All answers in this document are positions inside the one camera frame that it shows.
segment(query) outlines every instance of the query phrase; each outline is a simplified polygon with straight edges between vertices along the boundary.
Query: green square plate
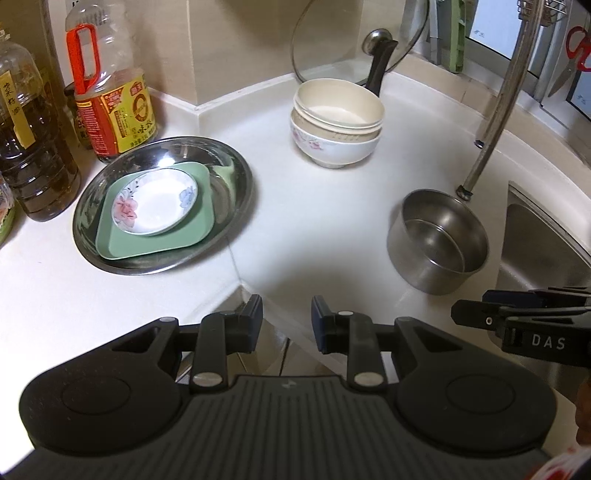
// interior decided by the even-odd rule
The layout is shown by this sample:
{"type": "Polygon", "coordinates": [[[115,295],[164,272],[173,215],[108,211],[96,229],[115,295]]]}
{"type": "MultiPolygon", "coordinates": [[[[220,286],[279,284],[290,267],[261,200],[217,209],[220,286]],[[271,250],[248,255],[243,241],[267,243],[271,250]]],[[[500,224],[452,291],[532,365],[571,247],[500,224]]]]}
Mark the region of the green square plate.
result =
{"type": "Polygon", "coordinates": [[[154,236],[137,236],[123,232],[111,219],[111,206],[125,185],[146,173],[140,171],[120,178],[105,195],[103,210],[100,213],[99,227],[96,233],[96,251],[107,260],[136,257],[188,247],[203,240],[213,228],[214,213],[212,186],[209,182],[209,170],[198,162],[178,163],[173,167],[191,175],[199,185],[199,196],[191,212],[176,227],[168,232],[154,236]]]}

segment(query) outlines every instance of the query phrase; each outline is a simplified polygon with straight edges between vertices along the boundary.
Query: stacked bowls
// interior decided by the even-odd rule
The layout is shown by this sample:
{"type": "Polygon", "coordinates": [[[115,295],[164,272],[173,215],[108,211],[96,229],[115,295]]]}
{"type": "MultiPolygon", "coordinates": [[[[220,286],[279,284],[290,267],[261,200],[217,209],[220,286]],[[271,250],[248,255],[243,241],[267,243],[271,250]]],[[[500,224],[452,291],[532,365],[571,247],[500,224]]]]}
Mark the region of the stacked bowls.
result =
{"type": "Polygon", "coordinates": [[[315,79],[300,85],[291,111],[297,146],[325,168],[341,168],[378,145],[384,105],[369,90],[345,80],[315,79]]]}

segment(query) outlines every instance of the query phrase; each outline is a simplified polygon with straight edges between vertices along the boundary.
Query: person's hand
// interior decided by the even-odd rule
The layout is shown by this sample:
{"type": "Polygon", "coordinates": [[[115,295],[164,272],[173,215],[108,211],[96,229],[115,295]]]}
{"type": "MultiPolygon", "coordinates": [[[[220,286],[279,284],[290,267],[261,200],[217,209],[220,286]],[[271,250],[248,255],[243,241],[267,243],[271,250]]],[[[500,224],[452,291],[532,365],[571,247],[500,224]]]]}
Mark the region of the person's hand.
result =
{"type": "Polygon", "coordinates": [[[576,404],[577,413],[574,419],[579,427],[577,442],[580,445],[591,445],[591,377],[580,386],[576,404]]]}

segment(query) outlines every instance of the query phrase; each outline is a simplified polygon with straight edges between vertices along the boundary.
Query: faucet spout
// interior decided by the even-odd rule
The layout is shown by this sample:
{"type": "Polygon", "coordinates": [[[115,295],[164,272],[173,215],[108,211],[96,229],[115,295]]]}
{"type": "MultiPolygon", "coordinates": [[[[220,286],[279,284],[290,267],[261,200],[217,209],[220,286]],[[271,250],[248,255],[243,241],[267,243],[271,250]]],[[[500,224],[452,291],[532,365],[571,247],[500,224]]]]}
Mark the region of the faucet spout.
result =
{"type": "Polygon", "coordinates": [[[505,129],[517,97],[521,90],[523,81],[530,65],[531,56],[534,52],[535,42],[544,14],[546,0],[532,0],[531,14],[527,20],[522,20],[519,37],[513,52],[513,58],[505,75],[505,80],[496,100],[495,111],[486,127],[486,132],[476,145],[481,148],[480,154],[466,180],[456,189],[456,194],[462,200],[469,202],[472,197],[472,190],[480,178],[486,164],[495,151],[503,130],[505,129]]]}

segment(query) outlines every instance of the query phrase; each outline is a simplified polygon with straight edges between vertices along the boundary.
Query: pink flower pattern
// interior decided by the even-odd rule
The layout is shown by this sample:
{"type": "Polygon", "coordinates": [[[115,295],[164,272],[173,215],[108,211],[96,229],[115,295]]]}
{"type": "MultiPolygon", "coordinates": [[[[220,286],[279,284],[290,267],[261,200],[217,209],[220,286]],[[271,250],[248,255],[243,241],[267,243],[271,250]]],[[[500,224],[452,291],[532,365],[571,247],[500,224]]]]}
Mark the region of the pink flower pattern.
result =
{"type": "Polygon", "coordinates": [[[296,142],[303,142],[305,144],[308,144],[308,146],[312,150],[324,150],[322,143],[318,140],[314,140],[313,137],[303,135],[300,132],[298,132],[295,128],[292,128],[291,133],[293,134],[293,137],[296,142]]]}
{"type": "Polygon", "coordinates": [[[119,196],[115,200],[115,207],[113,209],[113,217],[117,223],[122,222],[128,228],[133,228],[135,219],[138,217],[135,211],[138,208],[138,202],[134,199],[124,199],[119,196]]]}

